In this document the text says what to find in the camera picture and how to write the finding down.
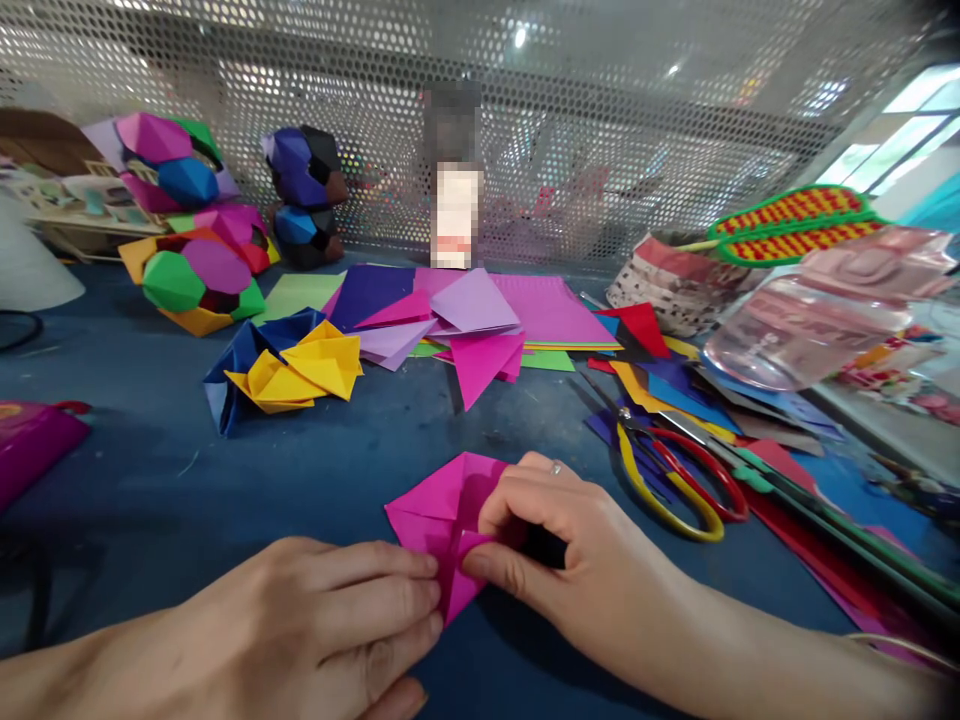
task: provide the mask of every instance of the red scissors handle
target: red scissors handle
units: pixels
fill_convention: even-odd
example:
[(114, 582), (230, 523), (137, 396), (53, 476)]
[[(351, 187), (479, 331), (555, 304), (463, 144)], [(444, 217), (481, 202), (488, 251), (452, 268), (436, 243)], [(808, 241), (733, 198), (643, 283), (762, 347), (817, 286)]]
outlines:
[(680, 435), (679, 433), (671, 432), (670, 430), (664, 430), (663, 428), (650, 428), (655, 436), (661, 437), (664, 440), (672, 440), (677, 443), (680, 447), (683, 448), (684, 452), (687, 455), (690, 455), (696, 458), (710, 473), (717, 478), (720, 484), (726, 490), (727, 494), (730, 496), (730, 500), (733, 503), (733, 509), (729, 510), (717, 502), (714, 497), (703, 489), (703, 486), (697, 482), (697, 479), (693, 477), (689, 470), (687, 470), (683, 465), (680, 464), (680, 461), (677, 460), (677, 456), (667, 448), (659, 440), (653, 441), (654, 449), (660, 453), (664, 460), (667, 461), (667, 464), (682, 477), (690, 487), (692, 487), (700, 497), (702, 497), (706, 503), (712, 507), (717, 515), (720, 516), (720, 519), (724, 522), (746, 522), (747, 518), (750, 516), (749, 508), (747, 507), (747, 499), (743, 496), (743, 492), (737, 486), (736, 481), (727, 472), (727, 469), (713, 456), (708, 450), (704, 447), (695, 443), (688, 437)]

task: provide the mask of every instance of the scissors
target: scissors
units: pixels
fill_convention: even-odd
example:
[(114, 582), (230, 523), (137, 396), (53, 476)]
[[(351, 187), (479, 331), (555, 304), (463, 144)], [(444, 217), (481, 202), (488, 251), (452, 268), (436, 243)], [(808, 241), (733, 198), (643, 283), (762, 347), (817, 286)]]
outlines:
[[(636, 488), (637, 493), (643, 501), (671, 528), (685, 535), (692, 540), (700, 542), (720, 542), (723, 539), (723, 522), (745, 522), (748, 517), (747, 501), (744, 498), (740, 488), (737, 487), (730, 473), (709, 451), (698, 445), (690, 438), (664, 430), (663, 428), (646, 428), (633, 417), (633, 412), (628, 407), (619, 407), (609, 395), (607, 395), (600, 386), (597, 385), (586, 373), (580, 371), (583, 378), (590, 384), (593, 391), (600, 396), (607, 409), (613, 413), (617, 419), (617, 437), (620, 441), (620, 455), (623, 457), (623, 464), (630, 476), (630, 481)], [(713, 496), (710, 495), (697, 482), (696, 478), (690, 474), (677, 456), (667, 448), (661, 441), (670, 440), (680, 446), (684, 453), (695, 459), (700, 465), (706, 468), (729, 493), (733, 501), (733, 510), (723, 507)], [(643, 442), (648, 440), (653, 446), (651, 450)], [(694, 527), (670, 512), (666, 506), (657, 499), (656, 495), (650, 490), (640, 474), (637, 467), (637, 461), (633, 457), (633, 448), (638, 447), (644, 454), (653, 461), (653, 463), (663, 472), (683, 496), (690, 501), (696, 511), (703, 517), (707, 529), (701, 530)]]

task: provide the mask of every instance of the window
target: window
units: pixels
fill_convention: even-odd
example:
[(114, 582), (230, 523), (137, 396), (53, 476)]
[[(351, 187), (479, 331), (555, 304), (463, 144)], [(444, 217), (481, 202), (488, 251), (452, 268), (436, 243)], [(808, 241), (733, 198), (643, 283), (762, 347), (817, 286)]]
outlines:
[(817, 182), (872, 197), (960, 131), (960, 64), (927, 68), (883, 109)]

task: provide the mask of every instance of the bottle label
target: bottle label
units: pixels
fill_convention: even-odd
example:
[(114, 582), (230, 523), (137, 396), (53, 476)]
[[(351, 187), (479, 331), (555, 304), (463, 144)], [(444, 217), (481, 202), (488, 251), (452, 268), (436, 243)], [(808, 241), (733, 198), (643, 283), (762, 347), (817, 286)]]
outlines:
[(812, 309), (799, 313), (795, 303), (786, 303), (769, 293), (755, 295), (745, 308), (757, 320), (772, 328), (799, 335), (814, 342), (849, 350), (869, 350), (877, 340), (876, 332), (863, 332), (840, 325)]

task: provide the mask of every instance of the plastic water bottle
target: plastic water bottle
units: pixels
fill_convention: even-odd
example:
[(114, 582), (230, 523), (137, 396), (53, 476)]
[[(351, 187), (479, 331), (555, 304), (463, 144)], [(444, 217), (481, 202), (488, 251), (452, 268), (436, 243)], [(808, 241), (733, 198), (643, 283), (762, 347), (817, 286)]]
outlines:
[(910, 300), (952, 284), (943, 277), (956, 264), (943, 252), (951, 237), (891, 225), (816, 250), (757, 290), (704, 353), (757, 387), (810, 387), (910, 325)]

